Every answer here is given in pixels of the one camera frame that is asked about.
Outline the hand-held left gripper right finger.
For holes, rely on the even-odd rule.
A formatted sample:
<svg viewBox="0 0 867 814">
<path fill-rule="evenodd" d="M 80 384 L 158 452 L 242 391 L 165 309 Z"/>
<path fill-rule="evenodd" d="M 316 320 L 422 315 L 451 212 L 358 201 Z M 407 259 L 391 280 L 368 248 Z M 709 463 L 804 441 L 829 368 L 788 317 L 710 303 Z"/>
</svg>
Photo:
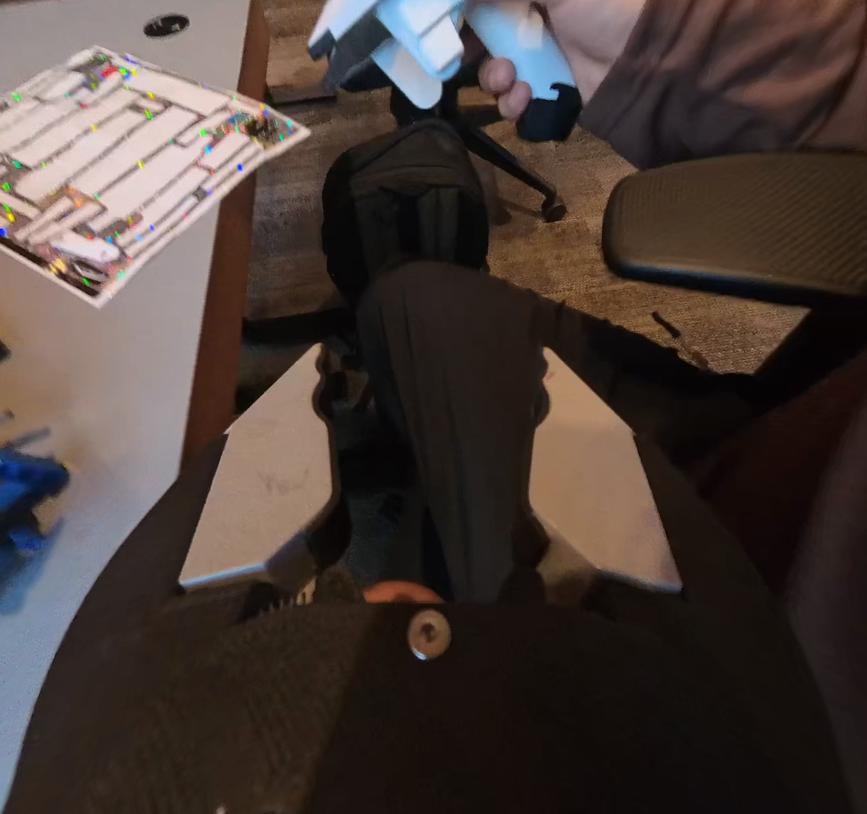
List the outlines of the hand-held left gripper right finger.
<svg viewBox="0 0 867 814">
<path fill-rule="evenodd" d="M 540 570 L 555 594 L 595 580 L 678 594 L 682 581 L 634 432 L 551 349 L 528 502 L 550 539 Z"/>
</svg>

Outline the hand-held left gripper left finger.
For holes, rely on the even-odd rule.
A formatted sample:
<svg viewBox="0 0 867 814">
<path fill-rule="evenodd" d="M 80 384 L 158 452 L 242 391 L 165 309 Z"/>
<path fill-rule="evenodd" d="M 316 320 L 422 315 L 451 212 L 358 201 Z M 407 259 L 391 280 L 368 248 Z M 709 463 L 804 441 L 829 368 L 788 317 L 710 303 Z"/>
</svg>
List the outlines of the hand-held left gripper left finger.
<svg viewBox="0 0 867 814">
<path fill-rule="evenodd" d="M 313 540 L 339 499 L 319 407 L 326 348 L 314 345 L 235 420 L 179 572 L 186 592 L 267 582 L 300 592 L 322 563 Z"/>
</svg>

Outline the white sticker sheet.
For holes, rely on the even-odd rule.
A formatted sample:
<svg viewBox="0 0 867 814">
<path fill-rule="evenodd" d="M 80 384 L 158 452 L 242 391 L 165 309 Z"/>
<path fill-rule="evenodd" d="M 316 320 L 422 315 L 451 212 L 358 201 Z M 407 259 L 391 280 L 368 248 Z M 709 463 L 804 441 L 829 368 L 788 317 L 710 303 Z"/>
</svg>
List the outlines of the white sticker sheet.
<svg viewBox="0 0 867 814">
<path fill-rule="evenodd" d="M 307 126 L 93 46 L 1 97 L 2 252 L 101 307 Z"/>
</svg>

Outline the person's right forearm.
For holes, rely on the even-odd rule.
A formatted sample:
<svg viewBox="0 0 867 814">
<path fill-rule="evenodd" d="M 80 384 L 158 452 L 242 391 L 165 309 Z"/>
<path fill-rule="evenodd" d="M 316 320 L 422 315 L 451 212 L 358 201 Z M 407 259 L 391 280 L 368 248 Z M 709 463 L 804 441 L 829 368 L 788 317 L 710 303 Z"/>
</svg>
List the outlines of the person's right forearm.
<svg viewBox="0 0 867 814">
<path fill-rule="evenodd" d="M 865 153 L 866 0 L 647 0 L 580 125 L 639 169 Z"/>
</svg>

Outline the grey desk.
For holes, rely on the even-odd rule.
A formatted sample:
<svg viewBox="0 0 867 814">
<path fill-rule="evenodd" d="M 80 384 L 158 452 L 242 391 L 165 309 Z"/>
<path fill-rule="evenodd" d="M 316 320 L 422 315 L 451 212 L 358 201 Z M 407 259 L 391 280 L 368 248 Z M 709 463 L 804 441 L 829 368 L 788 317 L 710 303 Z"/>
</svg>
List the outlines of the grey desk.
<svg viewBox="0 0 867 814">
<path fill-rule="evenodd" d="M 189 17 L 172 37 L 143 26 Z M 2 5 L 2 91 L 89 45 L 262 99 L 269 32 L 257 0 L 28 0 Z M 55 653 L 114 552 L 233 417 L 255 177 L 141 268 L 102 308 L 2 253 L 2 440 L 71 473 L 42 554 L 2 596 L 1 800 Z"/>
</svg>

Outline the black backpack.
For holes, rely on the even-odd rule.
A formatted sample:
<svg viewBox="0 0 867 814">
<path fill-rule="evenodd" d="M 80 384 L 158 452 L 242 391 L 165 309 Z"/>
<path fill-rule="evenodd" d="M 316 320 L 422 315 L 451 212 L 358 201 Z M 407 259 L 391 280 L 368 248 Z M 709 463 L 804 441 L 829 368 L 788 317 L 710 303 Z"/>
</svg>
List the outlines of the black backpack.
<svg viewBox="0 0 867 814">
<path fill-rule="evenodd" d="M 484 190 L 458 132 L 426 119 L 340 155 L 322 188 L 322 252 L 355 306 L 379 275 L 430 260 L 480 270 L 490 225 Z"/>
</svg>

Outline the blue toy brick piece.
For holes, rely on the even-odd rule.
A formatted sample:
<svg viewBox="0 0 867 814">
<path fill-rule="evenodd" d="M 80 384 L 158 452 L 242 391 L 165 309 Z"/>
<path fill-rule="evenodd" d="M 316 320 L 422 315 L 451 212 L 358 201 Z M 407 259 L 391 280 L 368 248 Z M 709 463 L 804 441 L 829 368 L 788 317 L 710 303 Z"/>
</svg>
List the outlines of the blue toy brick piece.
<svg viewBox="0 0 867 814">
<path fill-rule="evenodd" d="M 68 469 L 50 456 L 1 448 L 1 586 L 2 596 L 49 541 L 37 516 L 70 483 Z"/>
</svg>

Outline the person's brown shirt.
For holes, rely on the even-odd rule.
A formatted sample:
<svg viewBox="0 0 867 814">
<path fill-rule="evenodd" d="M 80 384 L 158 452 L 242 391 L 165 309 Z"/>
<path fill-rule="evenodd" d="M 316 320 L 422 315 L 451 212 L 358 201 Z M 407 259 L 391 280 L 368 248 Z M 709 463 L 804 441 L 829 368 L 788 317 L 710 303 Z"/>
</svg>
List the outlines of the person's brown shirt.
<svg viewBox="0 0 867 814">
<path fill-rule="evenodd" d="M 740 430 L 696 475 L 781 599 L 865 812 L 865 351 Z"/>
</svg>

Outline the person's black office chair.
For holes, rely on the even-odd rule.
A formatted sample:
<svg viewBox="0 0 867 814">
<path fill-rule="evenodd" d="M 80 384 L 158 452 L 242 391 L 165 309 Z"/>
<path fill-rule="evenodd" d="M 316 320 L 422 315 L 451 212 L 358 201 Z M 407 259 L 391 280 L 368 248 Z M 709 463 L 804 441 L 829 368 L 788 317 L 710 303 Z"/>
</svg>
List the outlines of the person's black office chair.
<svg viewBox="0 0 867 814">
<path fill-rule="evenodd" d="M 757 374 L 781 400 L 865 351 L 866 157 L 706 158 L 612 191 L 601 252 L 620 278 L 806 309 Z"/>
</svg>

